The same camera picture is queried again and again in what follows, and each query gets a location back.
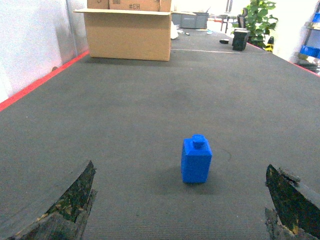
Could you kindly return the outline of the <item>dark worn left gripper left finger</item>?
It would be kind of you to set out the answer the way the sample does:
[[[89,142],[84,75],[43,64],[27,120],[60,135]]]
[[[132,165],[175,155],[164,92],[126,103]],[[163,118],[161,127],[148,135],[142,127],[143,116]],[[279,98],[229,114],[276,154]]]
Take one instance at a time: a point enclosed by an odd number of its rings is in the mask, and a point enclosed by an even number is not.
[[[86,160],[0,222],[2,240],[81,240],[97,192]]]

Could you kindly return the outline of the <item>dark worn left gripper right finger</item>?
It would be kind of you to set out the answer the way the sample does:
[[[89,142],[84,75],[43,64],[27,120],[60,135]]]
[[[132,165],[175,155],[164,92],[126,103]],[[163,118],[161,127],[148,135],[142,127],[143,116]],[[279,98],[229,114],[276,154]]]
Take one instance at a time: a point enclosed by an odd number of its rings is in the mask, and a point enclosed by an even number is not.
[[[270,240],[318,240],[320,238],[320,194],[301,179],[269,164],[266,182],[273,209],[265,209]]]

